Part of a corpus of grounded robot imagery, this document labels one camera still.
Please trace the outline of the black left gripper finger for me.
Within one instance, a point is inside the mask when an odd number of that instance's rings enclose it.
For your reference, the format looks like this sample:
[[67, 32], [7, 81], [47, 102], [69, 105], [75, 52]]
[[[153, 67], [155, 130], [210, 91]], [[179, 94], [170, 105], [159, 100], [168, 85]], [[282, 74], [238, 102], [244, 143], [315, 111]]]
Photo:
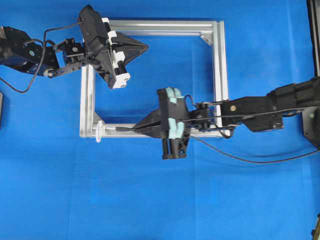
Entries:
[[149, 49], [148, 45], [117, 45], [117, 72], [126, 73], [126, 65]]
[[116, 31], [116, 40], [115, 42], [120, 46], [126, 47], [138, 47], [140, 49], [148, 49], [149, 46], [141, 41], [138, 41], [128, 35], [125, 35], [122, 32]]

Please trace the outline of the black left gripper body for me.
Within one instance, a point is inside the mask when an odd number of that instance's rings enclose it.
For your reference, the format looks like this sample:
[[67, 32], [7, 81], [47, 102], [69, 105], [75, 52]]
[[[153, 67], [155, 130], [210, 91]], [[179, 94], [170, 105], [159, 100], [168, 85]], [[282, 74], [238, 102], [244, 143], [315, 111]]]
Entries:
[[107, 31], [106, 49], [100, 51], [100, 53], [107, 53], [109, 57], [107, 84], [110, 89], [121, 89], [127, 86], [131, 78], [125, 67], [126, 55], [124, 50], [116, 49], [121, 46], [120, 37], [122, 35], [120, 32], [111, 30], [110, 20], [107, 17], [103, 17], [101, 20]]

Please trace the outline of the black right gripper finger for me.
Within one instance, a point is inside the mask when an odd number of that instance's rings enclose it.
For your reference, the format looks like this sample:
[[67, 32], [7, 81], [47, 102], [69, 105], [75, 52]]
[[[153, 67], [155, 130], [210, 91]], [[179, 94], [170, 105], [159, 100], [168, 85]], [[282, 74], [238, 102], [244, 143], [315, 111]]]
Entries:
[[155, 138], [162, 139], [162, 129], [160, 125], [145, 125], [145, 126], [136, 126], [136, 132], [138, 134]]
[[159, 126], [161, 124], [161, 111], [156, 109], [151, 111], [145, 118], [134, 125], [134, 129], [143, 129], [147, 127]]

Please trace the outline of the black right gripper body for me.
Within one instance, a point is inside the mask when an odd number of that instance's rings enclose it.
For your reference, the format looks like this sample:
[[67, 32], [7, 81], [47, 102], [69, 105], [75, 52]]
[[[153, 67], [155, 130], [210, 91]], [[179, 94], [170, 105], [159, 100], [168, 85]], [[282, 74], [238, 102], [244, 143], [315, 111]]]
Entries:
[[161, 133], [162, 133], [162, 149], [164, 160], [172, 159], [183, 159], [187, 157], [187, 147], [190, 139], [191, 129], [188, 128], [185, 130], [182, 138], [178, 139], [169, 139], [169, 124], [168, 124], [168, 101], [167, 94], [165, 92], [166, 88], [157, 90], [159, 109], [161, 112]]

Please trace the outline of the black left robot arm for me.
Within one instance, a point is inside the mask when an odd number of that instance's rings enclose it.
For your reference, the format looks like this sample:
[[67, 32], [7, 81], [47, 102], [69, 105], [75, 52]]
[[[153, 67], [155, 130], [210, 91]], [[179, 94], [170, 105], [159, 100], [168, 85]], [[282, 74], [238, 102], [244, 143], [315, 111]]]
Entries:
[[106, 43], [91, 50], [86, 43], [67, 38], [63, 42], [30, 38], [9, 26], [0, 28], [0, 63], [33, 77], [55, 78], [92, 66], [110, 89], [123, 88], [130, 79], [126, 65], [145, 53], [149, 46], [121, 32], [106, 28]]

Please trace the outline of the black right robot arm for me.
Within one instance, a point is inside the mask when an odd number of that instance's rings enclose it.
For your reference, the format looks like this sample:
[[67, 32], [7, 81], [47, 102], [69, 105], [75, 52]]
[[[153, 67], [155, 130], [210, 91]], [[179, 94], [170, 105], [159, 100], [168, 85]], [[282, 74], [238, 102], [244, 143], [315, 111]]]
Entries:
[[157, 90], [158, 109], [133, 127], [133, 132], [161, 139], [164, 160], [187, 156], [191, 130], [234, 132], [244, 124], [254, 133], [283, 128], [283, 118], [309, 108], [320, 107], [320, 79], [289, 84], [265, 96], [246, 96], [235, 100], [199, 102], [189, 110], [186, 98], [177, 88]]

